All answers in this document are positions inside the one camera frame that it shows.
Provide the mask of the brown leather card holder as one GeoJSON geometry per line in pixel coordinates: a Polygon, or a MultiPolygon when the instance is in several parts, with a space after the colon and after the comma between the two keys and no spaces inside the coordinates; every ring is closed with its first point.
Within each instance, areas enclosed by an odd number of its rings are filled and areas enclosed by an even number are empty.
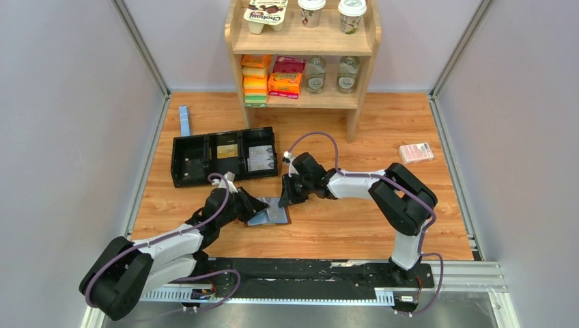
{"type": "Polygon", "coordinates": [[[246,228],[268,225],[289,225],[290,215],[286,207],[279,207],[279,197],[259,197],[258,200],[268,207],[248,220],[244,226],[246,228]]]}

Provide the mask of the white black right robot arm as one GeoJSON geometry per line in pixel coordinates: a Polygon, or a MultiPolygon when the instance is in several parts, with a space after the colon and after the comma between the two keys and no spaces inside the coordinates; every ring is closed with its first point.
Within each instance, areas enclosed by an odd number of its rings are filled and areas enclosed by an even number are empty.
{"type": "Polygon", "coordinates": [[[289,171],[282,177],[279,207],[306,202],[310,195],[320,199],[356,198],[371,200],[396,231],[389,268],[391,280],[407,286],[416,278],[421,260],[423,235],[435,217],[438,198],[401,163],[375,172],[326,170],[308,152],[283,155],[289,171]]]}

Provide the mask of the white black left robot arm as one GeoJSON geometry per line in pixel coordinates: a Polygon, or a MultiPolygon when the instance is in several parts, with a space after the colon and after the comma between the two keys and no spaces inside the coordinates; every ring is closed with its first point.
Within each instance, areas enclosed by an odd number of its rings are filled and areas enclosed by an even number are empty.
{"type": "Polygon", "coordinates": [[[208,263],[204,249],[233,221],[246,223],[266,212],[269,204],[242,187],[226,183],[211,190],[204,205],[182,225],[161,235],[130,241],[112,239],[79,284],[85,302],[111,320],[127,316],[145,293],[188,278],[204,281],[208,263]]]}

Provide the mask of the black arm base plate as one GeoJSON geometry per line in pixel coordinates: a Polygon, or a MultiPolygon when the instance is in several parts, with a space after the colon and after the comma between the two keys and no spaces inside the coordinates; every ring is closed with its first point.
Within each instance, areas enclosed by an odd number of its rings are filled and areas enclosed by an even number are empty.
{"type": "Polygon", "coordinates": [[[197,284],[243,299],[362,301],[374,299],[377,288],[433,288],[430,265],[409,273],[389,262],[287,258],[215,258],[204,260],[191,275],[197,284]]]}

